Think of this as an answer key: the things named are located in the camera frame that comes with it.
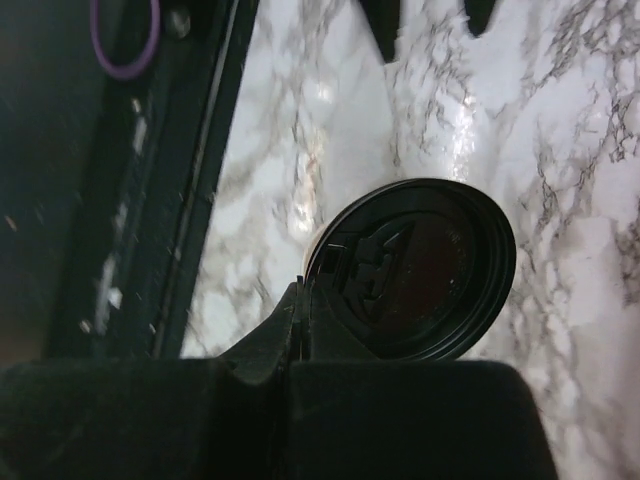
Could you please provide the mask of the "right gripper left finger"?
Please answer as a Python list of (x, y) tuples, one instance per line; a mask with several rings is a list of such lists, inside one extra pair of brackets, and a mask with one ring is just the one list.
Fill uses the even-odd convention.
[(5, 479), (276, 479), (303, 286), (215, 358), (48, 360), (1, 373)]

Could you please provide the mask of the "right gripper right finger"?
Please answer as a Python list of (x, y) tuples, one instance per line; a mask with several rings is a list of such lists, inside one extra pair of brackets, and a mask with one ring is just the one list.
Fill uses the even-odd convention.
[(554, 479), (531, 390), (511, 366), (464, 351), (503, 308), (505, 286), (477, 289), (466, 334), (443, 356), (379, 360), (345, 327), (334, 291), (294, 282), (285, 388), (285, 479)]

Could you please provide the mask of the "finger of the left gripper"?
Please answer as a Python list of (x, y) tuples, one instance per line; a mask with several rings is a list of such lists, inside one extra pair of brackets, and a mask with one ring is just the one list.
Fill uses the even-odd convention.
[(496, 0), (463, 0), (467, 28), (473, 36), (481, 36), (488, 28)]
[(395, 60), (400, 26), (400, 0), (358, 0), (385, 63)]

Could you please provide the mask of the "black coffee cup lid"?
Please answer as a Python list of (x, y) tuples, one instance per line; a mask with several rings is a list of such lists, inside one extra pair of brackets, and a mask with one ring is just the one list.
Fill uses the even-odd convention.
[(310, 357), (453, 360), (496, 321), (516, 269), (511, 224), (467, 184), (380, 187), (323, 226), (305, 264)]

